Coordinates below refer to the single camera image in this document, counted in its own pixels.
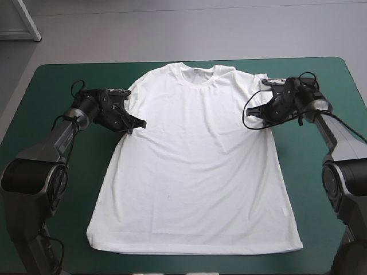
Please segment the wire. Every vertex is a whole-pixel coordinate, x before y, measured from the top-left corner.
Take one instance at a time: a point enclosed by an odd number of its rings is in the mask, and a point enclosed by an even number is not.
[[[46,236],[43,232],[45,231],[44,228],[42,227],[42,229],[39,232],[39,235],[44,237],[45,239],[50,239],[51,241],[57,241],[60,245],[61,245],[61,257],[60,257],[60,261],[58,262],[58,267],[59,269],[63,269],[63,260],[64,260],[64,243],[62,240],[55,238],[55,237],[50,237],[50,236]]]
[[[73,84],[71,84],[71,88],[70,88],[71,96],[72,96],[72,97],[74,97],[74,98],[75,98],[75,95],[73,94],[73,88],[74,88],[74,86],[75,86],[77,83],[79,83],[79,82],[81,82],[81,83],[82,83],[82,85],[81,85],[81,88],[79,89],[79,91],[78,91],[78,92],[81,92],[81,91],[84,89],[84,87],[85,87],[85,81],[84,81],[84,80],[79,79],[79,80],[74,81],[74,82],[73,82]]]

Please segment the white t-shirt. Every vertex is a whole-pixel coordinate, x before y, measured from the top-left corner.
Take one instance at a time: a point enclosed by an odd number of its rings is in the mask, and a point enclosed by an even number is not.
[[[271,130],[241,121],[266,77],[175,63],[136,80],[125,106],[147,127],[116,146],[87,230],[91,246],[128,254],[302,248]],[[258,95],[249,107],[272,96]]]

